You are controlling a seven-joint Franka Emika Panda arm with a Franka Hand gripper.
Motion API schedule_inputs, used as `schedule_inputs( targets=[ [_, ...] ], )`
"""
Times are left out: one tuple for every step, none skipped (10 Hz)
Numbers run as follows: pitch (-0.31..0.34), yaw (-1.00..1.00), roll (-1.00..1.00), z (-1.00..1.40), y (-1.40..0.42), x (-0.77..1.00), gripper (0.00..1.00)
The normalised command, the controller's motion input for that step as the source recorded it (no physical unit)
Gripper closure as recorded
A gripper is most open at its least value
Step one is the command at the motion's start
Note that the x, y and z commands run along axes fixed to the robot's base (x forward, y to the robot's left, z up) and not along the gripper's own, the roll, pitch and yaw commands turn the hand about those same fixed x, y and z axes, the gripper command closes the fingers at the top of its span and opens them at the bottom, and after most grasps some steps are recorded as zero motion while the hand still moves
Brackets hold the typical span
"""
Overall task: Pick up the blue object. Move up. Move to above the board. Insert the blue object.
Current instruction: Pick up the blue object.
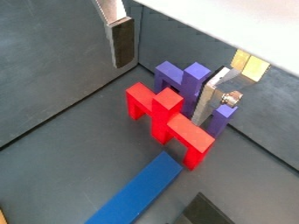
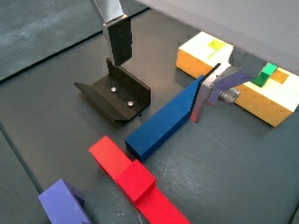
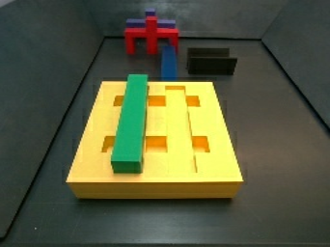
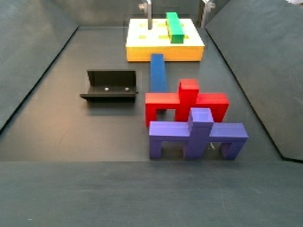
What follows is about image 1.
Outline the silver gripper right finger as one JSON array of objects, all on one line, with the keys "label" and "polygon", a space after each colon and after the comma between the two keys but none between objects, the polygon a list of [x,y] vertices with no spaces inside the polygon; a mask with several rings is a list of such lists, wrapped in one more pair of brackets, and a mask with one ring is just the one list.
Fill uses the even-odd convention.
[{"label": "silver gripper right finger", "polygon": [[244,97],[241,90],[256,83],[238,69],[222,66],[205,82],[191,117],[193,123],[201,126],[221,105],[234,109]]}]

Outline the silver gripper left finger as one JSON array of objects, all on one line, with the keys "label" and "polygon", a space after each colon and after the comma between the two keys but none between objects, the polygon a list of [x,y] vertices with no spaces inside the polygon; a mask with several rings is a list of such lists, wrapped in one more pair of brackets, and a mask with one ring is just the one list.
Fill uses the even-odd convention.
[{"label": "silver gripper left finger", "polygon": [[127,15],[122,0],[93,0],[106,25],[115,68],[135,58],[135,20]]}]

